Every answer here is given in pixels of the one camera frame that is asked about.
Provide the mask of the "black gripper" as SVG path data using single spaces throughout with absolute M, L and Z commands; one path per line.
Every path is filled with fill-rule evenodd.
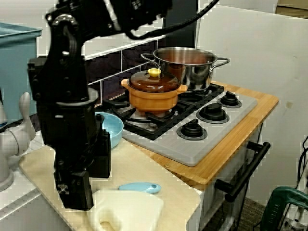
M 37 110 L 44 143 L 56 153 L 55 186 L 64 208 L 89 211 L 89 176 L 107 179 L 111 173 L 110 134 L 100 129 L 95 103 L 38 102 Z

